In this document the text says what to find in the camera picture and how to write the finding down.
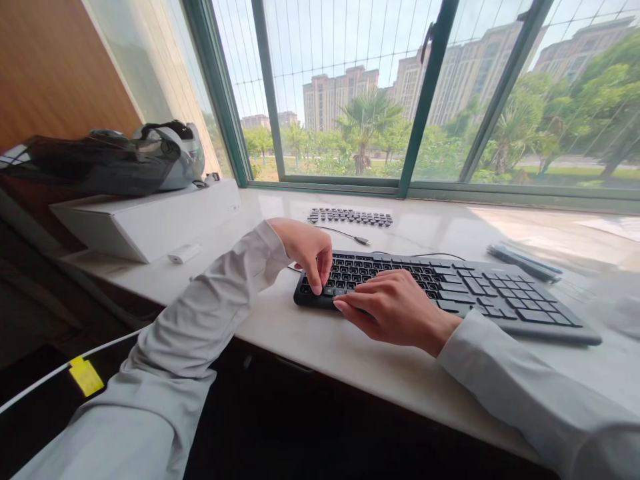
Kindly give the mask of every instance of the sky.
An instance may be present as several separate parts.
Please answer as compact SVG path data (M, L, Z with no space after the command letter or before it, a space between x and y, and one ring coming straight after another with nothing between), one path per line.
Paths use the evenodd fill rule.
M266 115L251 0L212 2L240 118ZM278 112L294 111L304 123L302 85L314 75L342 75L355 65L378 69L378 86L391 86L398 60L416 54L440 4L438 0L264 0ZM531 0L461 0L449 44L479 39L488 29L513 22L530 6ZM582 27L632 15L640 16L640 0L556 0L538 52L570 39ZM195 90L200 96L204 88Z

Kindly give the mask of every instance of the wooden wall panel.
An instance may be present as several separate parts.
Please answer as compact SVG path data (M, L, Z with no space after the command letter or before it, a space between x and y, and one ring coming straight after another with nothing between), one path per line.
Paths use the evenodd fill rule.
M0 1L0 152L140 119L81 0Z

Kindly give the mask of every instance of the marble countertop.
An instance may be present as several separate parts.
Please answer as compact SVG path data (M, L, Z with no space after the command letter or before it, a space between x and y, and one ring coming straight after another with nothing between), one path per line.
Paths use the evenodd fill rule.
M560 300L602 336L598 347L570 347L520 339L550 365L640 415L640 317L628 298L640 291L640 243L598 231L578 221L613 217L522 207L320 195L262 189L241 190L243 212L195 239L202 252L184 265L162 258L150 265L92 251L68 255L68 265L167 305L215 258L264 218L305 221L311 208L339 207L390 213L388 228L325 222L370 245L329 232L340 250L398 255L446 252L472 261L495 261L490 243L505 242L565 271L550 287ZM520 456L537 460L512 427L490 416L426 353L374 342L338 313L298 307L295 272L285 270L260 294L236 336L378 397L468 433Z

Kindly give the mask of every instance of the hand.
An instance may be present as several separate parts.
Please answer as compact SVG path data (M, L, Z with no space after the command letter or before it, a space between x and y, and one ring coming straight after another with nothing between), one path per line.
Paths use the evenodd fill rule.
M287 256L296 262L296 268L304 268L311 291L322 293L331 272L331 237L306 223L286 218L267 220L285 246Z
M333 304L370 338L418 347L432 357L462 322L436 307L406 270L382 271L357 285L355 293L334 297Z

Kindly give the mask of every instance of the white box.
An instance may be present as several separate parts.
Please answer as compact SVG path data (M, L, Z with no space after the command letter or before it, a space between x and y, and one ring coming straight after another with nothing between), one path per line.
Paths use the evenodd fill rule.
M234 180L209 188L122 199L97 195L49 208L84 243L98 252L151 263L240 213Z

